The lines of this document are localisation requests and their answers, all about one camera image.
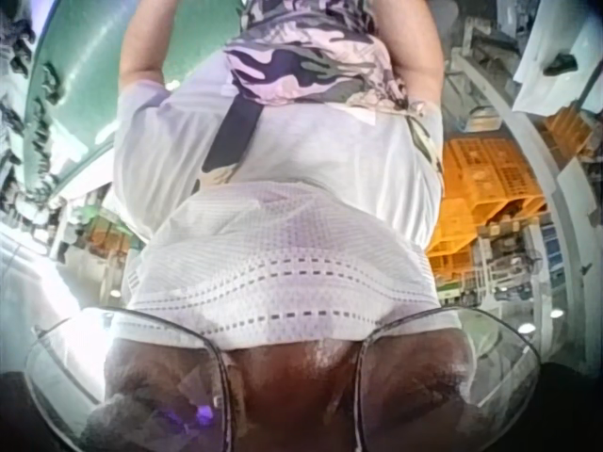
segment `dark strap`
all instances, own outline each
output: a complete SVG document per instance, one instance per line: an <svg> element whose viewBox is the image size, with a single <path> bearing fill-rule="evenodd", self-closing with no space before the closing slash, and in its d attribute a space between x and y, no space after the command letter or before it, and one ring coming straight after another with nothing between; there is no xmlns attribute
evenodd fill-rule
<svg viewBox="0 0 603 452"><path fill-rule="evenodd" d="M204 161L204 173L230 167L243 160L263 109L263 105L240 94L235 97Z"/></svg>

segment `eyeglasses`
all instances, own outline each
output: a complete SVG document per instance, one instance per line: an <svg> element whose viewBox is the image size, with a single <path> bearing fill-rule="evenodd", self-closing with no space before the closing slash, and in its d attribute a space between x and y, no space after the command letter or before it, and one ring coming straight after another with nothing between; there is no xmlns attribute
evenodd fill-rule
<svg viewBox="0 0 603 452"><path fill-rule="evenodd" d="M193 331L91 308L40 334L25 376L44 420L73 450L233 452L228 366ZM539 368L524 336L479 310L443 308L379 327L355 361L356 452L483 450L525 409Z"/></svg>

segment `camouflage fabric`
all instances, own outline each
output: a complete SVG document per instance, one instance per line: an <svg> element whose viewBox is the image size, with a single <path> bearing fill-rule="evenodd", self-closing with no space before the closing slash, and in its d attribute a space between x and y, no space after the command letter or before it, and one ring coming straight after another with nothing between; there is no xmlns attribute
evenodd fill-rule
<svg viewBox="0 0 603 452"><path fill-rule="evenodd" d="M225 53L247 99L407 112L406 90L373 36L367 0L250 0L241 29Z"/></svg>

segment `orange plastic crate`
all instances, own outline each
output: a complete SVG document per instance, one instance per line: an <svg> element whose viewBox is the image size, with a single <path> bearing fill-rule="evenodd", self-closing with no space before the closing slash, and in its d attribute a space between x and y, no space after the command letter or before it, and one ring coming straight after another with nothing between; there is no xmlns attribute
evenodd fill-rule
<svg viewBox="0 0 603 452"><path fill-rule="evenodd" d="M465 196L464 184L463 184L463 173L459 167L454 155L452 154L452 148L447 142L444 146L444 197L463 198Z"/></svg>
<svg viewBox="0 0 603 452"><path fill-rule="evenodd" d="M509 200L494 168L468 170L463 180L467 186L467 203L477 225L485 224L507 205Z"/></svg>
<svg viewBox="0 0 603 452"><path fill-rule="evenodd" d="M436 276L449 278L454 274L463 274L473 268L471 247L464 247L458 252L447 256L430 257L430 264Z"/></svg>
<svg viewBox="0 0 603 452"><path fill-rule="evenodd" d="M512 218L523 218L542 207L543 193L530 165L514 142L505 138L489 138L483 141L484 149L497 171L505 190L507 205L502 214Z"/></svg>
<svg viewBox="0 0 603 452"><path fill-rule="evenodd" d="M459 138L448 142L461 170L489 167L491 161L480 138Z"/></svg>
<svg viewBox="0 0 603 452"><path fill-rule="evenodd" d="M509 201L494 164L479 138L453 139L449 145L474 222L485 224Z"/></svg>
<svg viewBox="0 0 603 452"><path fill-rule="evenodd" d="M559 143L563 156L567 159L584 151L594 132L572 107L562 108L555 116L546 118L545 126Z"/></svg>
<svg viewBox="0 0 603 452"><path fill-rule="evenodd" d="M428 247L428 256L452 254L477 236L477 228L464 199L444 199L440 206L432 242Z"/></svg>

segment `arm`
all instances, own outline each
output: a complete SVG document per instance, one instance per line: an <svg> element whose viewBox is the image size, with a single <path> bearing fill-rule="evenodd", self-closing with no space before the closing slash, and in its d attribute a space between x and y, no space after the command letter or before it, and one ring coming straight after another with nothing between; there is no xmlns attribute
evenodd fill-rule
<svg viewBox="0 0 603 452"><path fill-rule="evenodd" d="M123 38L120 89L139 80L164 84L162 67L168 55L178 2L140 0Z"/></svg>
<svg viewBox="0 0 603 452"><path fill-rule="evenodd" d="M440 105L444 54L426 0L374 0L380 39L409 96Z"/></svg>

